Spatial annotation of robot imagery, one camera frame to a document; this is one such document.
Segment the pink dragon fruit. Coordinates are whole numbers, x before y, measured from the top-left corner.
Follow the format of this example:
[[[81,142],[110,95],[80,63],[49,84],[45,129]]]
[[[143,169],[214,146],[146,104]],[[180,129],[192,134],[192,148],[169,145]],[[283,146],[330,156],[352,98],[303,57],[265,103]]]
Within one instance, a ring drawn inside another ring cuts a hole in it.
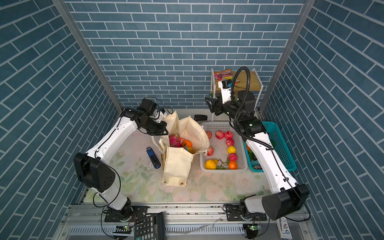
[[[182,140],[178,134],[169,135],[170,147],[181,148]]]

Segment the colourful snack bag top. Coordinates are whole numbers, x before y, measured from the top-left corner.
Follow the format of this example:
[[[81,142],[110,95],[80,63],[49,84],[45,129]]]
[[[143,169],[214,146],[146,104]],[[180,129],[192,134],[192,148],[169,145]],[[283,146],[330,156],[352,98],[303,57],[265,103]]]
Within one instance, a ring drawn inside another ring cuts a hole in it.
[[[214,77],[218,84],[219,89],[222,88],[222,84],[220,84],[222,80],[232,80],[234,76],[235,76],[235,73],[231,71],[231,69],[221,71],[221,72],[214,72]]]

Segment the orange pumpkin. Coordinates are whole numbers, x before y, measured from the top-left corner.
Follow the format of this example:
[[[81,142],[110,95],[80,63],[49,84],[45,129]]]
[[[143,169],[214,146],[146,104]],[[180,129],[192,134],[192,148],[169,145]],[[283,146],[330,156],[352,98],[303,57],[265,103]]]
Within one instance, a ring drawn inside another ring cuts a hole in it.
[[[183,141],[183,144],[184,144],[184,146],[186,146],[186,147],[192,147],[192,146],[193,146],[192,142],[189,141],[189,140],[184,140],[184,141]]]

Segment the yellow potato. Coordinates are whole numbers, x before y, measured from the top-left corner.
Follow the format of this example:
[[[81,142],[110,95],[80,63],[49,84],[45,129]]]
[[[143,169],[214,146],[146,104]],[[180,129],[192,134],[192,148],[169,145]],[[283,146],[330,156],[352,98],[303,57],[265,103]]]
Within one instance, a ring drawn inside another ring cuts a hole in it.
[[[196,151],[194,150],[193,147],[185,146],[185,148],[186,148],[186,150],[187,150],[189,153],[191,153],[191,154],[195,154],[195,153],[196,153]]]

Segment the cream floral tote bag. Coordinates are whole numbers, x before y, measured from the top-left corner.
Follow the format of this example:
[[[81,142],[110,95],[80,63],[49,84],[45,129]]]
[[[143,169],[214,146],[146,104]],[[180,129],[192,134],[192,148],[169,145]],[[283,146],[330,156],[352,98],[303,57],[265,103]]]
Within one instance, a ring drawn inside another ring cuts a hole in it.
[[[199,154],[206,154],[210,146],[210,140],[203,126],[190,116],[179,119],[177,112],[168,115],[162,120],[166,123],[169,132],[167,136],[161,136],[159,140],[151,137],[153,144],[161,153],[163,169],[162,185],[172,187],[185,187],[192,164]],[[169,137],[178,135],[192,142],[192,151],[185,148],[171,146]]]

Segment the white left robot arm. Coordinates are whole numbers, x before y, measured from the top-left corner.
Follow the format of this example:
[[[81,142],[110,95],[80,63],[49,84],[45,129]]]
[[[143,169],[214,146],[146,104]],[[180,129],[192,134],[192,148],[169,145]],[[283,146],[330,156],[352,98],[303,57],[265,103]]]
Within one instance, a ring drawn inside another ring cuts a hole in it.
[[[86,153],[77,153],[74,166],[78,180],[99,193],[105,205],[116,212],[129,212],[130,201],[121,190],[121,179],[111,160],[117,150],[137,129],[146,130],[150,136],[167,135],[165,109],[127,108],[122,111],[110,131]]]

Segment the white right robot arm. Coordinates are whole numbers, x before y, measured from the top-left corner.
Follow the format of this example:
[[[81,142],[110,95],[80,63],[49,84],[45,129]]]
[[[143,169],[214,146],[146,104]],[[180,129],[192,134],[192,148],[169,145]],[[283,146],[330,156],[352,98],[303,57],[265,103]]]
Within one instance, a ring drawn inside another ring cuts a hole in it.
[[[286,217],[306,205],[309,189],[299,184],[282,163],[272,146],[269,134],[254,112],[249,112],[250,93],[240,91],[237,101],[223,103],[220,99],[206,97],[211,113],[216,116],[226,114],[233,119],[234,130],[242,137],[256,155],[270,186],[271,194],[263,197],[256,195],[240,200],[239,208],[245,219],[259,215],[277,220]]]

